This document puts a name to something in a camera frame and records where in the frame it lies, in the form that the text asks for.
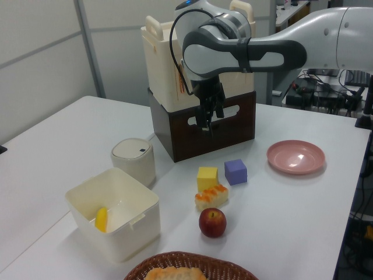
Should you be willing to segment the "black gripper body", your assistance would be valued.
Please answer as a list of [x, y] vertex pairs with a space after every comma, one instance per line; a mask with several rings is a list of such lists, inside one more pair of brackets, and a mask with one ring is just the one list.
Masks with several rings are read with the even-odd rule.
[[191, 80], [192, 92], [202, 107], [223, 107], [225, 94], [219, 76], [202, 80]]

